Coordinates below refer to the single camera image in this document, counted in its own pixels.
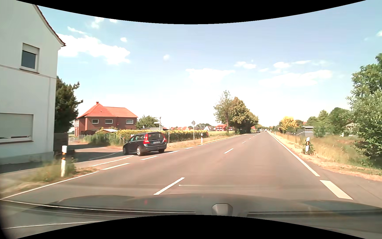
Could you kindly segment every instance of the white house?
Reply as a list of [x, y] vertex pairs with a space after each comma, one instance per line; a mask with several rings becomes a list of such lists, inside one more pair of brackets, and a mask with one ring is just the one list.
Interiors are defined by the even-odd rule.
[[36, 5], [0, 0], [0, 164], [53, 158], [62, 46]]

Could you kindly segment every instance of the window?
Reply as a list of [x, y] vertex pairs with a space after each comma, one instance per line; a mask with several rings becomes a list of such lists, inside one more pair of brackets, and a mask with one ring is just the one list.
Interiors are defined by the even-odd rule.
[[32, 114], [0, 113], [0, 143], [31, 141]]
[[38, 56], [39, 48], [23, 43], [21, 68], [29, 71], [37, 71]]

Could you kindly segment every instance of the white delineator post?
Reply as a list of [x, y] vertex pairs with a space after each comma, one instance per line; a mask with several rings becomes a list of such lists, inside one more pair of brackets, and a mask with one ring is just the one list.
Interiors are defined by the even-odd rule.
[[63, 145], [61, 151], [63, 153], [63, 158], [61, 159], [61, 177], [64, 177], [66, 173], [66, 159], [64, 158], [64, 155], [67, 153], [67, 146]]
[[309, 142], [310, 142], [310, 137], [307, 137], [306, 138], [306, 151], [305, 151], [305, 154], [307, 154], [307, 152], [309, 152]]

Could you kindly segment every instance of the distant car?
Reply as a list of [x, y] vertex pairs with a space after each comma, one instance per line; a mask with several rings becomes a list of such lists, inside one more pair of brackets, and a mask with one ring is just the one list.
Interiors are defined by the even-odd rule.
[[138, 156], [142, 156], [151, 151], [163, 153], [166, 147], [167, 140], [163, 133], [138, 133], [130, 137], [128, 142], [123, 145], [123, 154], [137, 154]]

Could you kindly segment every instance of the red tiled roof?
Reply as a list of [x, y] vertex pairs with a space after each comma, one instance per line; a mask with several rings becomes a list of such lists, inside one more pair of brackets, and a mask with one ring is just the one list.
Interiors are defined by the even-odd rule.
[[126, 108], [120, 107], [104, 107], [98, 103], [86, 111], [83, 115], [77, 117], [130, 117], [138, 118], [135, 114]]

